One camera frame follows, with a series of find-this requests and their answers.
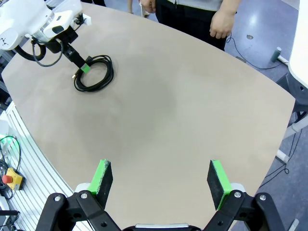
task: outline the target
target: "forearm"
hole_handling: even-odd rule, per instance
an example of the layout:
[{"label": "forearm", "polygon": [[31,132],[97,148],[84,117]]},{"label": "forearm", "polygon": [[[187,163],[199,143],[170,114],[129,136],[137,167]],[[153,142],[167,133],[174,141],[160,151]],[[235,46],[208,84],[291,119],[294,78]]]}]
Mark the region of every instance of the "forearm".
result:
[{"label": "forearm", "polygon": [[219,10],[235,14],[242,0],[223,0]]}]

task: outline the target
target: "silver bolt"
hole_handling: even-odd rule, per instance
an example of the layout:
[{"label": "silver bolt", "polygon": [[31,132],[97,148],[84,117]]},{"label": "silver bolt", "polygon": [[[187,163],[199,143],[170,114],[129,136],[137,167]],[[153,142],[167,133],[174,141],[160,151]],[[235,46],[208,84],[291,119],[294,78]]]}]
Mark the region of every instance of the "silver bolt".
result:
[{"label": "silver bolt", "polygon": [[260,200],[261,200],[261,201],[265,201],[265,200],[266,200],[266,196],[265,196],[265,195],[261,195],[261,196],[260,196]]},{"label": "silver bolt", "polygon": [[86,193],[83,193],[81,196],[80,196],[82,199],[86,199],[88,197],[88,195]]},{"label": "silver bolt", "polygon": [[235,193],[234,193],[234,196],[235,196],[236,198],[240,198],[242,195],[241,195],[240,192],[235,192]]},{"label": "silver bolt", "polygon": [[54,200],[55,200],[55,201],[60,201],[60,200],[61,200],[61,197],[60,197],[60,196],[56,196],[56,197],[54,198]]}]

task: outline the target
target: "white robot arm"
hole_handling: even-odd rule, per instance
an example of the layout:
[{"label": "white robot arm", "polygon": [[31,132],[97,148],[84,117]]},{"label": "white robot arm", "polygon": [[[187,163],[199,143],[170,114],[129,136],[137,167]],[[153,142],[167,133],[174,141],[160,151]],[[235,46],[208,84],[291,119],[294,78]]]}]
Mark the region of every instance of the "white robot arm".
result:
[{"label": "white robot arm", "polygon": [[68,29],[81,12],[80,0],[54,13],[44,0],[8,0],[0,7],[0,50],[14,49],[24,36],[46,43]]}]

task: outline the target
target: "beige tabletop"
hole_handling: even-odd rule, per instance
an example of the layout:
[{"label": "beige tabletop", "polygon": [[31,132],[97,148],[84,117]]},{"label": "beige tabletop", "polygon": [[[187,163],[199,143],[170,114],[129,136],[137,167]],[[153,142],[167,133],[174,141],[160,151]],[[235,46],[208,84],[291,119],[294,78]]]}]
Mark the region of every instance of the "beige tabletop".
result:
[{"label": "beige tabletop", "polygon": [[[90,182],[99,160],[110,159],[106,210],[121,228],[204,227],[215,212],[206,182],[210,159],[221,160],[230,181],[253,195],[282,141],[293,97],[198,39],[129,13],[83,7],[93,25],[82,26],[72,45],[84,58],[111,56],[115,79],[106,89],[76,91],[77,68],[65,57],[44,68],[16,55],[2,74],[64,180],[73,189]],[[102,69],[94,67],[86,82],[102,78]]]}]

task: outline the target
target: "red button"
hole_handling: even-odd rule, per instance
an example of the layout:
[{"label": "red button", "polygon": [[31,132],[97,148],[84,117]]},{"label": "red button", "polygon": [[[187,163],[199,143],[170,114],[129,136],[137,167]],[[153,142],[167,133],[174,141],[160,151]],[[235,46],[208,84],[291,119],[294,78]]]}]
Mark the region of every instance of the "red button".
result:
[{"label": "red button", "polygon": [[4,175],[4,176],[2,177],[2,181],[3,181],[3,183],[5,183],[5,184],[12,183],[12,182],[13,182],[13,177],[8,176],[8,175]]}]

